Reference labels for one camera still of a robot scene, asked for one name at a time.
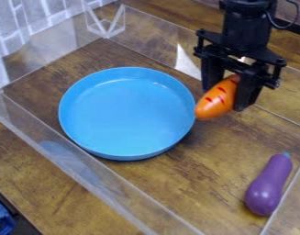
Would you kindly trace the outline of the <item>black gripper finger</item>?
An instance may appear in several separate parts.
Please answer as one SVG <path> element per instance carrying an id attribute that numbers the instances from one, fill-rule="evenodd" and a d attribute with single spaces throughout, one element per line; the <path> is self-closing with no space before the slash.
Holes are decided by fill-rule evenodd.
<path id="1" fill-rule="evenodd" d="M 237 86 L 237 94 L 234 101 L 234 110 L 243 111 L 255 104 L 261 91 L 263 89 L 263 81 L 254 74 L 242 73 L 241 81 Z"/>
<path id="2" fill-rule="evenodd" d="M 221 58 L 203 56 L 202 58 L 202 80 L 203 90 L 209 91 L 223 79 L 225 63 Z"/>

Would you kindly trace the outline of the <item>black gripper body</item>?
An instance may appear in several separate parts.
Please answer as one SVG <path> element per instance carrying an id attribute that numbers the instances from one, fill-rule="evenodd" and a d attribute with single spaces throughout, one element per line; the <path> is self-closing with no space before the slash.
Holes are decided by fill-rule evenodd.
<path id="1" fill-rule="evenodd" d="M 221 58 L 225 71 L 254 74 L 263 85 L 275 87 L 287 62 L 267 47 L 273 28 L 265 15 L 246 17 L 225 10 L 222 31 L 197 31 L 194 55 Z"/>

